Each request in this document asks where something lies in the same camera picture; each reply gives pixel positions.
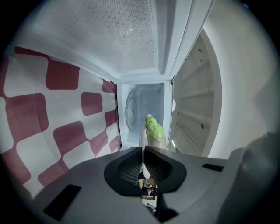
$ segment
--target green sponge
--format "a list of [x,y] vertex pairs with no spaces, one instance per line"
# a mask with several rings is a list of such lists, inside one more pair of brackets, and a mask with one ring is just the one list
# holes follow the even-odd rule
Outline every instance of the green sponge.
[[165,139],[165,131],[163,127],[157,123],[157,120],[149,115],[146,118],[147,137],[151,140],[161,141]]

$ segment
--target checkered tablecloth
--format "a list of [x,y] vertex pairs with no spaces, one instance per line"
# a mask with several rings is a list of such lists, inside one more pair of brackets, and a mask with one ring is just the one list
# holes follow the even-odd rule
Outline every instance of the checkered tablecloth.
[[0,153],[32,196],[73,166],[121,148],[115,85],[15,47],[0,67]]

